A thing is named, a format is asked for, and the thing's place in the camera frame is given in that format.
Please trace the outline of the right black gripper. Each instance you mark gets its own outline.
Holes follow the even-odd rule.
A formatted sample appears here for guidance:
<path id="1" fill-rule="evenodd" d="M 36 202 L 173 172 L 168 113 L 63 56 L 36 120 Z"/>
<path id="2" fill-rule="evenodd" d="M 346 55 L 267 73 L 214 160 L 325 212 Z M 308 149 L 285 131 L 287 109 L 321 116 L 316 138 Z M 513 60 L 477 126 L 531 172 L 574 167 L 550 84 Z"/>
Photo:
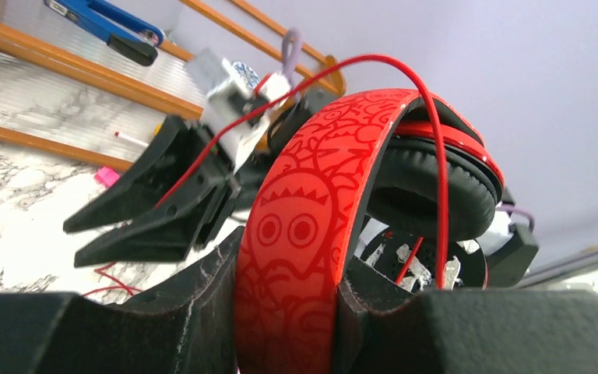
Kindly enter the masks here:
<path id="1" fill-rule="evenodd" d="M 76 233 L 135 218 L 82 247 L 75 254 L 74 266 L 176 263 L 185 260 L 191 249 L 205 248 L 235 206 L 251 206 L 272 162 L 290 138 L 335 99 L 335 94 L 323 89 L 309 89 L 289 108 L 269 115 L 266 134 L 238 171 L 218 143 L 218 154 L 208 156 L 195 175 L 153 208 L 202 148 L 196 120 L 168 115 L 136 162 L 111 187 L 65 220 L 63 231 Z"/>

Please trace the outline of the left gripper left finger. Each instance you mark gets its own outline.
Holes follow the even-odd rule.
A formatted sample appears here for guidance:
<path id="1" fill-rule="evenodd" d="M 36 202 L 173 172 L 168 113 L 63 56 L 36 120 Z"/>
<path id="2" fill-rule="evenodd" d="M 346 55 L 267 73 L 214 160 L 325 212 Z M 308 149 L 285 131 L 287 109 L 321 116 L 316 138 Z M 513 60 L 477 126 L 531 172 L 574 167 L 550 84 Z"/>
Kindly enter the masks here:
<path id="1" fill-rule="evenodd" d="M 234 373 L 243 231 L 123 304 L 0 293 L 0 373 Z"/>

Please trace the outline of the pink highlighter marker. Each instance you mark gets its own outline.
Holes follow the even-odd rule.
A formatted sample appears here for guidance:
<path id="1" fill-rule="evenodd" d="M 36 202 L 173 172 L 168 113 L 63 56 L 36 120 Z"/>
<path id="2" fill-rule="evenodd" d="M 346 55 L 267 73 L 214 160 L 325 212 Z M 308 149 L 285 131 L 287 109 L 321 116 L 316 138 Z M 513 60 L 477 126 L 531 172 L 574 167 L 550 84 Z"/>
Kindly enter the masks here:
<path id="1" fill-rule="evenodd" d="M 119 178 L 119 173 L 107 167 L 100 168 L 94 175 L 94 179 L 106 188 L 111 187 Z"/>

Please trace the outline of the blue white round container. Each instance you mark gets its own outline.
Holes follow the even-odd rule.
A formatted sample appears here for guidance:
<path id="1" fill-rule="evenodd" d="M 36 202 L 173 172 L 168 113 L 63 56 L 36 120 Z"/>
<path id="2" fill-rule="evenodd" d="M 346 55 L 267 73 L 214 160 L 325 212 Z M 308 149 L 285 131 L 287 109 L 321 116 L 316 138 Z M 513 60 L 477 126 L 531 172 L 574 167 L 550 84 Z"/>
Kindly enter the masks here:
<path id="1" fill-rule="evenodd" d="M 259 75 L 249 65 L 244 62 L 232 62 L 233 69 L 241 76 L 249 89 L 254 89 L 260 82 Z"/>

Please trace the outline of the red black headphones with cable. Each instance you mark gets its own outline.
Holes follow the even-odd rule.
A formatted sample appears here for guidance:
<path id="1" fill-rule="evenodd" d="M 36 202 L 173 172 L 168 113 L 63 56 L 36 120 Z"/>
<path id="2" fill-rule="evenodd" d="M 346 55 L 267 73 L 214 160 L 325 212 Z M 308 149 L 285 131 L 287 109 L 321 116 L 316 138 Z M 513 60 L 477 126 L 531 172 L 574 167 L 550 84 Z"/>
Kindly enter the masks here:
<path id="1" fill-rule="evenodd" d="M 449 235 L 449 170 L 436 104 L 423 83 L 341 97 L 313 115 L 281 151 L 252 205 L 234 273 L 236 372 L 334 373 L 338 288 L 354 259 L 390 140 L 421 99 L 436 147 L 436 284 L 443 288 Z M 475 148 L 498 175 L 480 134 Z"/>

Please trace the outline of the blue black tool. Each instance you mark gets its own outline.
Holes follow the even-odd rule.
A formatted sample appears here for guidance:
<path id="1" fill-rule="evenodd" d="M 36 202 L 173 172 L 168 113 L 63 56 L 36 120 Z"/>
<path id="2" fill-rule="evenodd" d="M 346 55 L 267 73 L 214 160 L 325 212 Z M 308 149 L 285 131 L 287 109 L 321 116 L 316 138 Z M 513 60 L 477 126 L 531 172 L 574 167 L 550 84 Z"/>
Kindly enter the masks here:
<path id="1" fill-rule="evenodd" d="M 44 0 L 51 10 L 142 65 L 152 65 L 164 33 L 156 26 L 103 0 Z"/>

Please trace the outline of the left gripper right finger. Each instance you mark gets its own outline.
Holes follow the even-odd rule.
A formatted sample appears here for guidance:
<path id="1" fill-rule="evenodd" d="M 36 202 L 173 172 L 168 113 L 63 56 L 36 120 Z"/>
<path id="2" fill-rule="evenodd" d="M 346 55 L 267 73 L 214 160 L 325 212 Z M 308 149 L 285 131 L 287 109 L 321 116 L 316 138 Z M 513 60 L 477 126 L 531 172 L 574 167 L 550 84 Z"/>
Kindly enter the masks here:
<path id="1" fill-rule="evenodd" d="M 598 295 L 412 295 L 359 259 L 338 288 L 334 373 L 598 373 Z"/>

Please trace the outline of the orange wooden rack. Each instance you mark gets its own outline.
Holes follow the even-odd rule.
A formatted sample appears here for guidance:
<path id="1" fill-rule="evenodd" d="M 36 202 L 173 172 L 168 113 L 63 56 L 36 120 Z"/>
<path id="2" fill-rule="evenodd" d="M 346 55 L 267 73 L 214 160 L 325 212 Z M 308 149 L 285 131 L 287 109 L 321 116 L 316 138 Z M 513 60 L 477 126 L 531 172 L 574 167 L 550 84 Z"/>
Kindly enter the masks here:
<path id="1" fill-rule="evenodd" d="M 277 48 L 256 37 L 244 27 L 228 19 L 206 3 L 202 1 L 180 2 L 223 27 L 236 37 L 249 43 L 254 48 L 267 54 L 269 57 L 281 61 L 281 52 Z M 279 36 L 283 36 L 288 32 L 288 30 L 276 21 L 246 1 L 229 2 Z M 153 88 L 97 63 L 89 62 L 89 60 L 74 55 L 71 52 L 52 46 L 52 44 L 6 26 L 4 23 L 1 23 L 4 9 L 5 1 L 0 1 L 0 52 L 15 58 L 21 58 L 25 62 L 31 62 L 52 72 L 105 90 L 110 94 L 118 95 L 148 108 L 164 113 L 180 114 L 185 118 L 198 118 L 200 116 L 202 108 L 196 104 L 191 104 L 162 90 Z M 346 91 L 343 74 L 341 72 L 332 72 L 331 75 L 332 78 L 330 81 L 320 79 L 317 84 L 338 96 L 342 96 Z M 126 171 L 131 165 L 130 161 L 1 127 L 0 140 L 6 143 L 27 146 L 35 150 L 43 150 L 89 164 L 109 167 L 116 171 Z"/>

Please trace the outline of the yellow red small block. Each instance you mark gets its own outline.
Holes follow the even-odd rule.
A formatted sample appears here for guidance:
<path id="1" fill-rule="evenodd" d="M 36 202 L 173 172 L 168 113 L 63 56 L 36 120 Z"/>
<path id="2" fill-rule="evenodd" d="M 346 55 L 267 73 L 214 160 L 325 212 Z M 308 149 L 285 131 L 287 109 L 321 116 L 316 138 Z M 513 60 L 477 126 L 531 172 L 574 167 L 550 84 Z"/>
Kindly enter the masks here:
<path id="1" fill-rule="evenodd" d="M 162 124 L 162 123 L 160 123 L 159 125 L 157 125 L 157 126 L 155 127 L 155 129 L 153 130 L 152 137 L 156 136 L 156 135 L 157 135 L 157 134 L 160 132 L 160 130 L 161 130 L 161 128 L 162 128 L 162 125 L 163 125 L 163 124 Z"/>

